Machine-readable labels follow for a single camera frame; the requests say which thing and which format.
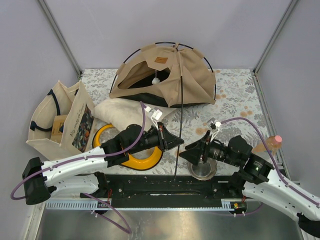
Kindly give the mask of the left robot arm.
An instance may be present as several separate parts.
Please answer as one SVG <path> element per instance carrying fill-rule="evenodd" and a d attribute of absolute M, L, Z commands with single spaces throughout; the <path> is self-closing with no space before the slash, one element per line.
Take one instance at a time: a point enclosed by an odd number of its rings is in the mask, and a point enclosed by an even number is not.
<path fill-rule="evenodd" d="M 30 159 L 22 174 L 26 204 L 45 202 L 58 191 L 59 182 L 76 175 L 121 165 L 130 155 L 147 149 L 166 152 L 184 143 L 162 122 L 157 125 L 144 131 L 140 125 L 131 124 L 100 146 L 71 157 L 53 161 L 41 161 L 39 157 Z"/>

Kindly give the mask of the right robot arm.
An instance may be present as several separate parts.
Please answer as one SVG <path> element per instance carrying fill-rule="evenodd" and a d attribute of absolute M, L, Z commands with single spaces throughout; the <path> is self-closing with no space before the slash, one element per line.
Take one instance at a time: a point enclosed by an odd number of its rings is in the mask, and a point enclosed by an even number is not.
<path fill-rule="evenodd" d="M 264 158 L 252 153 L 252 147 L 240 135 L 227 145 L 211 140 L 207 132 L 187 145 L 179 156 L 194 166 L 208 159 L 238 167 L 228 181 L 228 194 L 241 195 L 266 204 L 298 223 L 309 235 L 320 236 L 320 199 L 290 181 Z"/>

